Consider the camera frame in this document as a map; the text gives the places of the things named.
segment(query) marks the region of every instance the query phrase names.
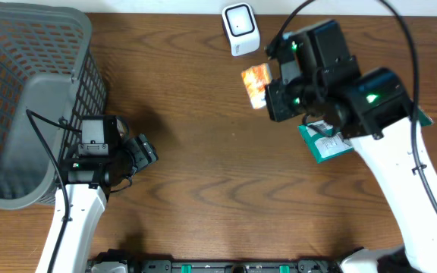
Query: wooden table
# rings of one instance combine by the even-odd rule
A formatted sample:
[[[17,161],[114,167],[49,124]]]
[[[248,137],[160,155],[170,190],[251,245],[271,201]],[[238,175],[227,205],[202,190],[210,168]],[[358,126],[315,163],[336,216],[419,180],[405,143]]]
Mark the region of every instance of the wooden table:
[[[89,14],[92,51],[111,91],[107,113],[145,133],[159,161],[112,196],[92,255],[108,248],[175,259],[296,259],[402,243],[376,180],[350,153],[316,164],[297,130],[250,107],[240,72],[266,61],[233,58],[217,15]],[[285,16],[257,16],[262,46]],[[325,17],[297,17],[291,30]],[[363,71],[412,84],[404,37],[390,17],[339,17]],[[423,130],[437,169],[437,18],[408,18],[420,55]],[[32,272],[50,206],[0,210],[0,272]]]

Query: white wall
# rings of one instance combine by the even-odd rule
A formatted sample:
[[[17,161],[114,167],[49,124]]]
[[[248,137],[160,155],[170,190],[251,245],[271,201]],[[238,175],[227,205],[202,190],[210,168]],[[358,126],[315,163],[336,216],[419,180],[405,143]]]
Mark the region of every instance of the white wall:
[[[437,0],[390,0],[403,15],[437,16]],[[219,14],[241,0],[4,0],[67,6],[86,12]],[[289,14],[303,0],[246,0],[256,14]],[[376,0],[318,0],[303,14],[387,15]]]

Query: teal packet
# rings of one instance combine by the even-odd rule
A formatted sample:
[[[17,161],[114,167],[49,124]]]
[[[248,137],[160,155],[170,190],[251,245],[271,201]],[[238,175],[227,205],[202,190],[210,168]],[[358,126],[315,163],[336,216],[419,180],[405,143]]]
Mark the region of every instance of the teal packet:
[[[419,110],[419,122],[422,127],[434,123],[434,121],[432,121],[432,119],[422,110]],[[328,135],[332,134],[333,127],[324,121],[315,121],[310,124],[317,126],[321,131]],[[350,140],[344,139],[341,133],[337,133],[333,137],[324,137],[313,129],[308,128],[308,126],[300,125],[297,128],[300,131],[304,142],[308,145],[308,148],[310,148],[317,163],[325,162],[354,150]]]

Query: wooden tabletop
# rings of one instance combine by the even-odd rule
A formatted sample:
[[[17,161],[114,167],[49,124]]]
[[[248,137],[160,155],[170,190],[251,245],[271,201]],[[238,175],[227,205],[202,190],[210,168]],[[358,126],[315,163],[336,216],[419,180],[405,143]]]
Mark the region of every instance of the wooden tabletop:
[[[262,50],[233,58],[220,16],[89,17],[92,51],[111,87],[107,113],[125,116],[160,157],[111,197],[92,256],[115,248],[175,259],[296,259],[402,243],[358,155],[316,164],[300,118],[278,124],[250,107],[240,73],[267,58]],[[261,48],[285,18],[256,17]],[[297,17],[290,29],[324,19]],[[392,18],[338,21],[364,72],[390,67],[410,89],[406,43]],[[420,55],[421,106],[435,120],[423,135],[437,170],[437,18],[407,22]],[[36,269],[52,214],[39,205],[0,210],[0,272]]]

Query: cable clip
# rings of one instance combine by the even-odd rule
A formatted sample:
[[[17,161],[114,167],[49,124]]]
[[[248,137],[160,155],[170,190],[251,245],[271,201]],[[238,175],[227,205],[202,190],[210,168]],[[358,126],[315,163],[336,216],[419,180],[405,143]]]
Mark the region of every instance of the cable clip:
[[[421,166],[419,166],[419,167],[416,166],[415,168],[413,168],[413,174],[416,175],[416,171],[424,170],[425,168],[428,168],[428,165],[421,164]]]

